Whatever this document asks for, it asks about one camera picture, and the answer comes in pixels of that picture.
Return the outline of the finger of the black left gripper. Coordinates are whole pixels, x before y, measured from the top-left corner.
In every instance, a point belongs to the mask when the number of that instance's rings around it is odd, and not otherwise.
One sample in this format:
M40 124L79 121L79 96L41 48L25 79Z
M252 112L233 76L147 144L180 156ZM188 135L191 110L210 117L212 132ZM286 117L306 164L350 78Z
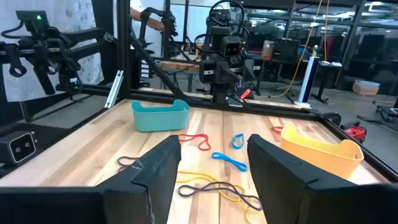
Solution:
M215 79L215 61L202 60L199 64L199 79L202 83L213 83Z
M254 75L254 60L246 59L244 61L244 80L254 81L256 79Z

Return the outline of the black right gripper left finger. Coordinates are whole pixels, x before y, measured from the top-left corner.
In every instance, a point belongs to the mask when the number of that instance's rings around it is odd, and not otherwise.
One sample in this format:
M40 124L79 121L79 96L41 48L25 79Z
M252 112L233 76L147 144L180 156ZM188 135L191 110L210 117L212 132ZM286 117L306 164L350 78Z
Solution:
M92 187L3 187L1 223L167 223L181 160L178 136Z

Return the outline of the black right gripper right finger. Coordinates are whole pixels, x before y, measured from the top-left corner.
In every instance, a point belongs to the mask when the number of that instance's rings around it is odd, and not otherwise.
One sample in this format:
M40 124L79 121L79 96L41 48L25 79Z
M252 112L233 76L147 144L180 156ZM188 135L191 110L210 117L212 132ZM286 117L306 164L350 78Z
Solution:
M397 223L397 184L356 185L253 134L248 160L267 223Z

